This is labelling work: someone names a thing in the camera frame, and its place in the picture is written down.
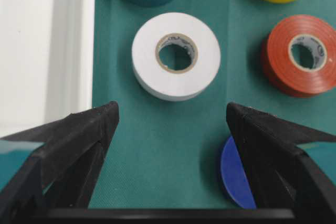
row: tape core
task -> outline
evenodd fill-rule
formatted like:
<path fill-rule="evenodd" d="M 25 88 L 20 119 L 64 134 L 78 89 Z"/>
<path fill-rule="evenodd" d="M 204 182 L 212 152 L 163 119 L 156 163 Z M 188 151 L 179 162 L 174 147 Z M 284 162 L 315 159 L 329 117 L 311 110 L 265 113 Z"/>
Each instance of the tape core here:
<path fill-rule="evenodd" d="M 168 66 L 162 63 L 160 59 L 160 51 L 162 48 L 169 46 L 169 45 L 178 45 L 187 51 L 192 61 L 191 64 L 187 68 L 182 69 L 182 70 L 174 70 L 174 69 L 170 69 Z M 157 62 L 164 70 L 170 73 L 186 73 L 195 66 L 197 59 L 198 59 L 198 50 L 193 40 L 190 39 L 188 36 L 183 35 L 183 34 L 174 33 L 174 34 L 165 35 L 159 41 L 159 43 L 156 46 L 155 55 L 156 55 Z"/>
<path fill-rule="evenodd" d="M 313 62 L 314 62 L 311 69 L 305 68 L 299 65 L 295 61 L 294 55 L 292 53 L 292 47 L 294 45 L 302 45 L 311 52 L 313 56 Z M 327 53 L 327 50 L 323 42 L 311 34 L 299 34 L 295 36 L 289 43 L 288 54 L 289 54 L 289 59 L 294 64 L 294 66 L 296 66 L 297 68 L 305 72 L 319 71 L 320 69 L 324 67 L 324 65 L 327 62 L 327 58 L 328 58 L 328 53 Z"/>

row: white tape roll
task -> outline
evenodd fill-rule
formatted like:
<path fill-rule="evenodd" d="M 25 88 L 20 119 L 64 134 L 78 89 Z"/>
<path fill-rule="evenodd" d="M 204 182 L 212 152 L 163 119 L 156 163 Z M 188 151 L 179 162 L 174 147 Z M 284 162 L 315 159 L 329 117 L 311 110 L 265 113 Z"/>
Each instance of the white tape roll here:
<path fill-rule="evenodd" d="M 165 46 L 184 47 L 192 60 L 183 70 L 165 66 L 159 52 Z M 200 94 L 216 77 L 220 66 L 216 36 L 199 19 L 183 13 L 166 13 L 147 21 L 132 46 L 134 74 L 149 93 L 167 101 L 185 101 Z"/>

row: red tape roll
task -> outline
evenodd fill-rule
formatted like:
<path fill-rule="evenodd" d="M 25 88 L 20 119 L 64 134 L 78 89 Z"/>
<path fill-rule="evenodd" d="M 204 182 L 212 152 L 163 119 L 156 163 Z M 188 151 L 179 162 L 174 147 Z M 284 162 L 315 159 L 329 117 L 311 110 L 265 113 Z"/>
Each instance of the red tape roll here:
<path fill-rule="evenodd" d="M 297 44 L 311 51 L 311 69 L 295 62 L 291 48 Z M 269 81 L 285 94 L 311 97 L 324 93 L 336 86 L 336 32 L 316 17 L 291 16 L 268 36 L 261 62 Z"/>

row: green cloth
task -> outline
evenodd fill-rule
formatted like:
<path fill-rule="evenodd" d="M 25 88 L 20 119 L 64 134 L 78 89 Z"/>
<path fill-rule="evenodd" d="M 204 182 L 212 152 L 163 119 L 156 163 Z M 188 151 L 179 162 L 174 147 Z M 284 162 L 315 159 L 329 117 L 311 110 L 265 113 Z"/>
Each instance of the green cloth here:
<path fill-rule="evenodd" d="M 336 169 L 333 165 L 336 160 L 336 143 L 313 142 L 299 144 L 298 147 L 304 150 L 336 185 Z"/>
<path fill-rule="evenodd" d="M 323 18 L 336 27 L 334 0 L 173 0 L 144 8 L 96 0 L 93 106 L 115 100 L 120 123 L 92 196 L 92 208 L 233 208 L 217 180 L 216 157 L 230 132 L 226 104 L 235 101 L 281 118 L 336 133 L 336 90 L 288 97 L 261 72 L 260 45 L 281 19 Z M 205 22 L 222 49 L 214 82 L 185 102 L 161 101 L 137 83 L 131 61 L 135 33 L 150 18 L 184 12 Z"/>
<path fill-rule="evenodd" d="M 27 157 L 43 144 L 0 140 L 0 191 L 17 173 Z"/>

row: teal mat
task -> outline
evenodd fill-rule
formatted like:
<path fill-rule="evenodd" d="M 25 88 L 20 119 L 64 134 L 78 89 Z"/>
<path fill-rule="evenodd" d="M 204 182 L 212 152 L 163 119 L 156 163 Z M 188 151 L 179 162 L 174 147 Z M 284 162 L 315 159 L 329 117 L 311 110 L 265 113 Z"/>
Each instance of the teal mat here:
<path fill-rule="evenodd" d="M 334 166 L 336 143 L 314 142 L 299 144 L 298 147 L 304 150 L 309 157 L 314 160 L 336 186 L 336 169 Z"/>
<path fill-rule="evenodd" d="M 174 0 L 144 8 L 126 0 L 96 0 L 93 106 L 117 101 L 120 123 L 90 207 L 235 207 L 223 196 L 216 174 L 217 154 L 230 135 L 225 123 L 229 101 L 335 134 L 336 90 L 309 99 L 288 97 L 270 86 L 259 61 L 262 40 L 289 15 L 315 15 L 336 27 L 332 3 Z M 148 19 L 166 12 L 199 18 L 213 30 L 222 49 L 215 81 L 186 102 L 152 97 L 132 71 L 135 33 Z"/>

